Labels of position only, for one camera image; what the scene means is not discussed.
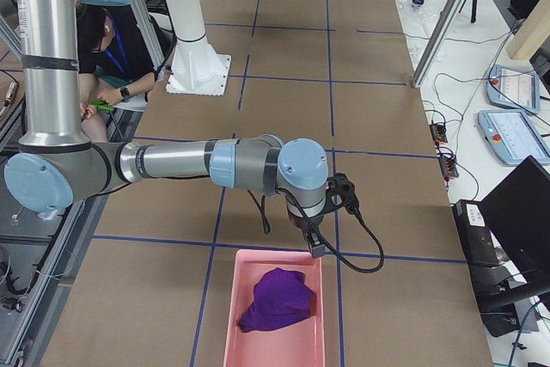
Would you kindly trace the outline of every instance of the black t-shirt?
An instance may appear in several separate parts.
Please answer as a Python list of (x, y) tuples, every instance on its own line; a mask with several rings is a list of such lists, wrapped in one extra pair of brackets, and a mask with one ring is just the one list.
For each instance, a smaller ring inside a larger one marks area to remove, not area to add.
[(78, 57), (80, 63), (79, 73), (94, 73), (96, 66), (100, 66), (108, 75), (135, 81), (153, 72), (153, 62), (131, 7), (119, 6), (106, 8), (106, 10), (114, 21), (114, 25), (116, 25), (116, 32), (119, 33), (129, 67), (125, 67), (125, 60), (119, 49), (119, 42), (115, 37), (107, 50), (112, 53), (114, 59), (124, 71), (119, 69), (107, 56), (107, 53), (90, 52)]

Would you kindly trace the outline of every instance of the pink tray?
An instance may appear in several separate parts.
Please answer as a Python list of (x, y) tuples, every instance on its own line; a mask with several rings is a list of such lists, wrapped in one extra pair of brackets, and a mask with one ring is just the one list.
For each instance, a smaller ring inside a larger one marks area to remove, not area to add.
[[(254, 286), (276, 267), (305, 274), (305, 284), (315, 293), (311, 316), (275, 331), (243, 333), (237, 322), (254, 300)], [(299, 252), (237, 251), (223, 366), (324, 367), (322, 297), (321, 259)]]

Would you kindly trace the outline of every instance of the blue lanyard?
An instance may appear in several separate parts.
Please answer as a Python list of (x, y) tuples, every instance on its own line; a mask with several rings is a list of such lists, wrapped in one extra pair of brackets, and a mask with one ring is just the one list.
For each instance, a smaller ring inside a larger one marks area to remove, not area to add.
[(105, 54), (111, 59), (111, 61), (119, 68), (120, 73), (129, 76), (130, 75), (130, 65), (128, 64), (128, 59), (126, 57), (126, 52), (124, 50), (124, 47), (122, 46), (122, 40), (120, 39), (120, 33), (117, 29), (117, 24), (114, 22), (114, 19), (111, 15), (108, 15), (109, 19), (111, 19), (111, 23), (113, 24), (113, 30), (114, 30), (114, 38), (117, 40), (117, 44), (119, 45), (120, 54), (122, 55), (122, 59), (124, 60), (124, 68), (120, 64), (120, 62), (116, 59), (116, 57), (113, 56), (113, 54), (106, 49)]

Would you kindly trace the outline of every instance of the wristwatch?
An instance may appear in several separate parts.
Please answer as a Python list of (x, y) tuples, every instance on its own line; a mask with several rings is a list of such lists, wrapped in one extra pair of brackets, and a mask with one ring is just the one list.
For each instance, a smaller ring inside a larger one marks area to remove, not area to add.
[(128, 101), (128, 98), (130, 98), (130, 91), (126, 86), (123, 86), (122, 88), (120, 88), (120, 94), (122, 95), (123, 101)]

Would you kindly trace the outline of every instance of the black monitor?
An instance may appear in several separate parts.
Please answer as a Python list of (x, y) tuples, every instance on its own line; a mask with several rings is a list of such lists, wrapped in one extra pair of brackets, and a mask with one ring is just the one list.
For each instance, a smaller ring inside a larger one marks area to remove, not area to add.
[(479, 297), (480, 310), (491, 311), (532, 296), (550, 300), (550, 174), (529, 156), (483, 198), (479, 208), (527, 281), (497, 295)]

